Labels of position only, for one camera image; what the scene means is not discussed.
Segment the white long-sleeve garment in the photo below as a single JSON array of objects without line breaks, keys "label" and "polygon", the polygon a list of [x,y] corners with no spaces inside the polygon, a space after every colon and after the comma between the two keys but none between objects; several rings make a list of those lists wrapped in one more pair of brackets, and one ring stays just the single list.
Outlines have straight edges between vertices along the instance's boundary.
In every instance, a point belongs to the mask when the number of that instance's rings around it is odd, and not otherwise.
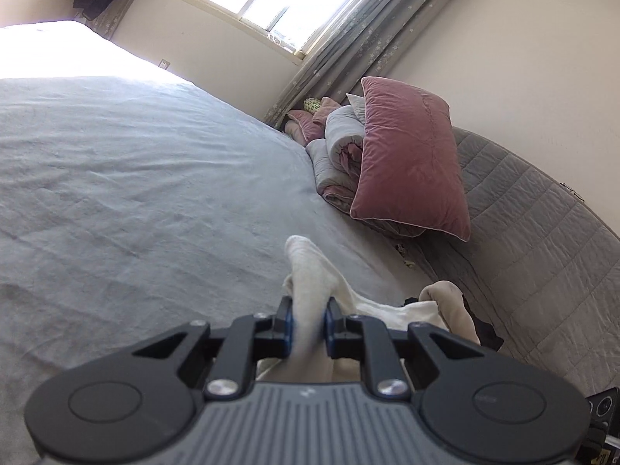
[{"label": "white long-sleeve garment", "polygon": [[443,330],[448,327],[433,300],[397,308],[358,294],[319,247],[306,237],[289,237],[285,252],[291,265],[284,290],[292,297],[292,350],[284,360],[262,360],[257,366],[260,381],[329,383],[360,379],[356,361],[333,360],[327,354],[324,318],[330,298],[336,300],[344,314],[377,318],[392,330],[404,331],[414,321],[431,323]]}]

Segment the beige folded garment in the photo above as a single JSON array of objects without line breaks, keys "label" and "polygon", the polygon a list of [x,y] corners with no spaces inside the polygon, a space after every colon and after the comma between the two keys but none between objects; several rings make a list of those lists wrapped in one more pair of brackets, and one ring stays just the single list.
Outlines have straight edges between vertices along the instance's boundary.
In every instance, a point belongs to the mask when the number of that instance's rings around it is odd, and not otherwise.
[{"label": "beige folded garment", "polygon": [[423,288],[420,301],[433,301],[448,330],[463,339],[480,344],[474,321],[465,309],[462,291],[453,282],[440,280]]}]

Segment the pink velvet pillow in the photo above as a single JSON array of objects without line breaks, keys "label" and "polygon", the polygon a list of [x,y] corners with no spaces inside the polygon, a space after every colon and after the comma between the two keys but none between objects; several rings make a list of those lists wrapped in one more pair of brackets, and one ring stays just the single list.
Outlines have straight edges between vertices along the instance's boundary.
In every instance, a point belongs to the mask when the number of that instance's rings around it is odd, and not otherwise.
[{"label": "pink velvet pillow", "polygon": [[366,77],[362,165],[352,219],[471,237],[450,107],[400,81]]}]

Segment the rolled grey pink quilt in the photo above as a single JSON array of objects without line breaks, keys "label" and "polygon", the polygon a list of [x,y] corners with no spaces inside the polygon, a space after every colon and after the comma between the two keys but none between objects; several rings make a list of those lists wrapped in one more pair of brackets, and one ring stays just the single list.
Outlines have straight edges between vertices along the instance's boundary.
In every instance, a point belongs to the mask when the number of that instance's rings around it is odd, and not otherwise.
[{"label": "rolled grey pink quilt", "polygon": [[364,137],[363,123],[347,105],[328,115],[323,139],[314,139],[306,146],[316,192],[345,215],[351,215],[362,168]]}]

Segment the grey bed sheet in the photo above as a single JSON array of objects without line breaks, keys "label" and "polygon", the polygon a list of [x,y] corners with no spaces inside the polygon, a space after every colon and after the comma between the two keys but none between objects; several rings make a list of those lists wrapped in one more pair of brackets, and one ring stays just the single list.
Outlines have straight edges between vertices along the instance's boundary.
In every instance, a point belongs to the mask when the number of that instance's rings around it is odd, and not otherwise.
[{"label": "grey bed sheet", "polygon": [[192,320],[271,312],[286,239],[400,305],[428,283],[326,204],[306,150],[74,21],[1,31],[1,460],[31,392]]}]

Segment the grey quilted headboard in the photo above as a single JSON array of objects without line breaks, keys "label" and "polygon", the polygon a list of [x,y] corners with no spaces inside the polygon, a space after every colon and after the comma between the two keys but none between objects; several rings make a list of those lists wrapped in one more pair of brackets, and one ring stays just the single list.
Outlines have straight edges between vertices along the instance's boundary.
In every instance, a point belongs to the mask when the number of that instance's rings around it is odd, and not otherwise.
[{"label": "grey quilted headboard", "polygon": [[462,290],[502,352],[592,395],[619,383],[619,238],[566,186],[483,136],[454,131],[471,237],[403,245]]}]

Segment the grey curtain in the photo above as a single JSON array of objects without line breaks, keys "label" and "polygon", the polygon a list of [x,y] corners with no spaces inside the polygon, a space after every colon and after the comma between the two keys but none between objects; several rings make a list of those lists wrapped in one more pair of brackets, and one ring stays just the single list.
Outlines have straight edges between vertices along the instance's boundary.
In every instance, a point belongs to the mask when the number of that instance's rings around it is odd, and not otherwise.
[{"label": "grey curtain", "polygon": [[385,77],[451,0],[356,0],[325,31],[263,121],[279,128],[305,99],[343,102],[360,80]]}]

